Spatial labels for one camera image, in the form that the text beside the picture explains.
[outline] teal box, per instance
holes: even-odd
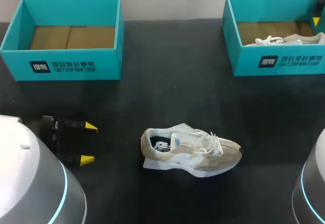
[[[29,50],[36,26],[52,25],[114,26],[114,48]],[[21,0],[0,52],[16,81],[118,80],[123,33],[120,0]]]
[[[317,26],[312,20],[316,4],[317,0],[225,0],[222,29],[234,76],[325,73],[325,44],[243,46],[237,28],[237,22],[308,21],[315,34],[324,33],[324,12]]]

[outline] glowing blue light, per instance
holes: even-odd
[[[66,173],[66,170],[64,169],[64,165],[62,163],[61,163],[61,166],[62,166],[63,172],[64,172],[64,191],[63,191],[63,196],[62,196],[61,202],[59,204],[59,207],[57,208],[57,210],[54,213],[53,217],[50,219],[50,221],[47,224],[52,224],[55,221],[55,219],[57,218],[57,216],[59,215],[59,213],[60,213],[60,211],[62,209],[63,203],[66,200],[66,196],[67,196],[67,188],[68,188],[67,173]]]
[[[304,169],[305,169],[305,165],[303,167],[303,171],[301,172],[301,188],[303,190],[303,194],[305,196],[305,199],[306,199],[306,202],[307,204],[309,205],[309,208],[312,210],[312,212],[314,212],[314,214],[317,216],[317,218],[323,222],[325,224],[325,221],[317,214],[317,212],[314,210],[314,208],[311,206],[311,204],[309,203],[308,199],[307,199],[307,196],[306,196],[306,193],[305,193],[305,189],[304,189],[304,183],[303,183],[303,175],[304,175]]]

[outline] shoe logo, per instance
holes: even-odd
[[[154,149],[160,152],[169,152],[171,151],[171,146],[165,142],[157,142],[156,145],[153,147]]]
[[[179,139],[175,139],[175,146],[176,147],[179,147],[181,144],[181,142],[179,141]]]

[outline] shoe sole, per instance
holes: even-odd
[[[199,171],[190,167],[186,167],[183,165],[175,164],[175,163],[166,163],[162,161],[155,161],[153,159],[145,158],[143,163],[143,168],[146,169],[154,169],[154,170],[170,170],[170,169],[182,169],[190,174],[192,174],[194,177],[212,177],[218,174],[221,174],[223,172],[226,172],[233,168],[234,166],[219,170],[219,171],[211,171],[211,172],[205,172],[205,171]]]

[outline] cardboard box bottom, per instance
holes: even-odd
[[[265,40],[269,35],[282,38],[315,35],[309,22],[238,22],[237,27],[242,45],[253,44],[256,38]]]
[[[114,48],[114,26],[37,26],[30,50]]]

